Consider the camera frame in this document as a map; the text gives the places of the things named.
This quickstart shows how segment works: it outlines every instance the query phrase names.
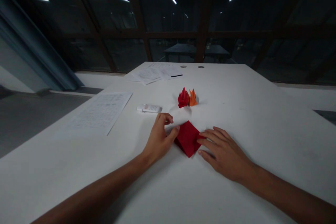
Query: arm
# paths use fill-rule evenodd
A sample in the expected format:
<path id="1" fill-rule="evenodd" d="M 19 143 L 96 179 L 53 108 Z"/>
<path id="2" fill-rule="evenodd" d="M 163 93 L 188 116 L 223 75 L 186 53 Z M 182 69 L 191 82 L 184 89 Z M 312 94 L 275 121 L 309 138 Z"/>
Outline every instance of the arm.
<path id="1" fill-rule="evenodd" d="M 100 216 L 137 178 L 162 158 L 172 146 L 180 127 L 166 136 L 165 125 L 173 117 L 159 113 L 148 142 L 133 160 L 75 193 L 33 223 L 87 223 Z"/>
<path id="2" fill-rule="evenodd" d="M 198 153 L 226 178 L 245 186 L 298 223 L 336 223 L 335 206 L 254 164 L 225 130 L 214 127 L 200 135 L 212 141 L 198 140 L 214 157 L 204 150 Z"/>

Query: dark table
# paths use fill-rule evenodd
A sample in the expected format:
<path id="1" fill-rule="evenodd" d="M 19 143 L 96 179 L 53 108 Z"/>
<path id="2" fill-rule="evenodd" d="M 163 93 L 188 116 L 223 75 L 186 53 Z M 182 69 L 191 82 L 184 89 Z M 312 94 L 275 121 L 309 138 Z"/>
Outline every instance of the dark table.
<path id="1" fill-rule="evenodd" d="M 169 55 L 177 55 L 180 62 L 181 55 L 187 55 L 195 58 L 196 47 L 189 44 L 176 44 L 163 51 L 166 57 L 166 62 L 169 62 Z M 221 63 L 230 57 L 230 53 L 220 45 L 210 45 L 205 48 L 204 56 L 217 58 Z"/>

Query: hand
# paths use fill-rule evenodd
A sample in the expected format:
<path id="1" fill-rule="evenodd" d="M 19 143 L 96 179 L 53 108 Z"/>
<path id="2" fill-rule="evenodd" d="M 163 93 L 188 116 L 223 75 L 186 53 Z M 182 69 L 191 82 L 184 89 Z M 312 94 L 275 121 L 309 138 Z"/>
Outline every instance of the hand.
<path id="1" fill-rule="evenodd" d="M 207 147 L 215 157 L 211 156 L 204 150 L 198 153 L 224 177 L 243 183 L 255 171 L 255 165 L 244 152 L 239 148 L 230 135 L 223 129 L 214 127 L 200 133 L 201 136 L 209 138 L 199 139 L 198 142 Z"/>
<path id="2" fill-rule="evenodd" d="M 180 126 L 176 126 L 167 136 L 164 128 L 165 125 L 171 123 L 173 123 L 173 117 L 170 114 L 159 113 L 157 115 L 148 142 L 142 152 L 142 155 L 149 159 L 151 164 L 166 155 L 179 133 Z"/>

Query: left hand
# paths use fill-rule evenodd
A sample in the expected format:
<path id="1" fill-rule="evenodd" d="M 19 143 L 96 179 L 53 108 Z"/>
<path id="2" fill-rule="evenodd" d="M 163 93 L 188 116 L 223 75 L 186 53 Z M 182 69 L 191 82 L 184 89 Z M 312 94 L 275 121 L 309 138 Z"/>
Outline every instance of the left hand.
<path id="1" fill-rule="evenodd" d="M 152 131 L 150 132 L 147 144 L 142 155 L 149 159 L 150 163 L 155 163 L 169 151 L 175 138 L 177 137 L 180 126 L 174 127 L 167 136 L 165 125 L 173 123 L 173 117 L 168 113 L 159 113 L 156 117 Z"/>

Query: white glue stick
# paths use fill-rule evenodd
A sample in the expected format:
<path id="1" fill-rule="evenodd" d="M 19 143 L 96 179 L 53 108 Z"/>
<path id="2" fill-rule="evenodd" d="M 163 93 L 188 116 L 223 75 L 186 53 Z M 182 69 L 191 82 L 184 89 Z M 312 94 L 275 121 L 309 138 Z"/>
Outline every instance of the white glue stick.
<path id="1" fill-rule="evenodd" d="M 136 109 L 142 112 L 150 112 L 150 113 L 159 113 L 162 110 L 162 108 L 159 106 L 149 104 L 141 104 Z"/>

